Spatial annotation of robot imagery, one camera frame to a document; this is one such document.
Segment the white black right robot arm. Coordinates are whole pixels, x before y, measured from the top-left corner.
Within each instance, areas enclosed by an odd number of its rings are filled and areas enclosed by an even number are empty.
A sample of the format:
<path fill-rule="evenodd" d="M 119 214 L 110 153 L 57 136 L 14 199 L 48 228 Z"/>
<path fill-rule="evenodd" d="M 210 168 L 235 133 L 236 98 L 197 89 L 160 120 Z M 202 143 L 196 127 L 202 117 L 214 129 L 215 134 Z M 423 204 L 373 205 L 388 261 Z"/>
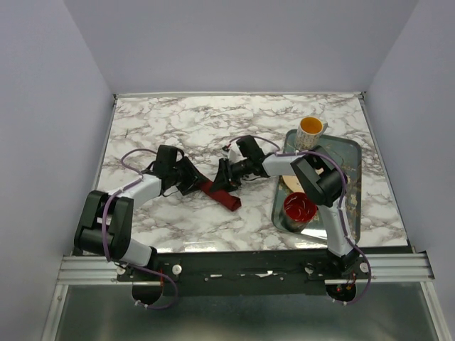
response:
<path fill-rule="evenodd" d="M 326 230 L 328 272 L 335 278 L 343 278 L 353 270 L 360 252 L 346 212 L 347 177 L 323 148 L 263 156 L 256 153 L 236 163 L 221 158 L 210 191 L 235 190 L 241 178 L 250 174 L 261 178 L 295 175 L 307 198 L 317 206 Z"/>

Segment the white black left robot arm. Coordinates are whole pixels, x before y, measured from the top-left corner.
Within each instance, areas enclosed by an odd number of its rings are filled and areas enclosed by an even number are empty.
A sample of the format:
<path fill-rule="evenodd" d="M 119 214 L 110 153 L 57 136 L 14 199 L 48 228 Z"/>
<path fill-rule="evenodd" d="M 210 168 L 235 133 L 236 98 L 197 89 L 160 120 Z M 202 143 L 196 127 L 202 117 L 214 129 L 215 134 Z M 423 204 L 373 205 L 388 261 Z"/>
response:
<path fill-rule="evenodd" d="M 134 211 L 175 187 L 182 195 L 198 189 L 205 176 L 188 157 L 163 165 L 152 162 L 127 185 L 102 192 L 91 191 L 85 201 L 75 232 L 74 247 L 106 256 L 112 261 L 133 264 L 133 272 L 143 281 L 157 274 L 152 257 L 156 250 L 132 238 Z"/>

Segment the dark red cloth napkin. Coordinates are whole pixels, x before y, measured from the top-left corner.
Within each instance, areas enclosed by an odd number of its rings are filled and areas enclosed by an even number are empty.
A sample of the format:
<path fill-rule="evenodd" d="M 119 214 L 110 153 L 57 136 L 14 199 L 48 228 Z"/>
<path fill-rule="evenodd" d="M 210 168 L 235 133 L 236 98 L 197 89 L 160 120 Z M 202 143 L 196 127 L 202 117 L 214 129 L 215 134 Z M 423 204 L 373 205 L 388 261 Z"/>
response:
<path fill-rule="evenodd" d="M 212 188 L 212 185 L 213 182 L 209 179 L 205 179 L 197 183 L 199 190 L 205 193 L 212 200 L 227 208 L 229 211 L 234 212 L 242 206 L 241 199 L 239 197 L 231 195 L 226 190 L 211 191 L 210 189 Z"/>

